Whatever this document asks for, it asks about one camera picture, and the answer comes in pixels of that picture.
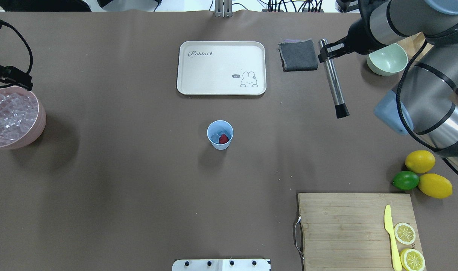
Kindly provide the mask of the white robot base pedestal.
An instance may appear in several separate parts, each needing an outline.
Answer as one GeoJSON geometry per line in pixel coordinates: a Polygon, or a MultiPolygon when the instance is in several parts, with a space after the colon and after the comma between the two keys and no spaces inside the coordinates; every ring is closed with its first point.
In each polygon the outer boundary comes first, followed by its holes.
{"type": "Polygon", "coordinates": [[[179,259],[172,271],[270,271],[268,259],[179,259]]]}

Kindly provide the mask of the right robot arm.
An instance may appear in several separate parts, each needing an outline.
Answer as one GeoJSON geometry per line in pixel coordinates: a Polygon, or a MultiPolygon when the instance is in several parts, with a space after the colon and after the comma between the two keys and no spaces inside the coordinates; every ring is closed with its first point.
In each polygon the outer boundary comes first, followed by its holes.
{"type": "Polygon", "coordinates": [[[360,0],[360,20],[334,43],[320,41],[319,61],[327,68],[336,113],[348,115],[332,59],[356,52],[373,53],[423,33],[432,48],[419,61],[411,58],[393,88],[398,122],[458,175],[458,106],[450,95],[458,88],[458,0],[360,0]]]}

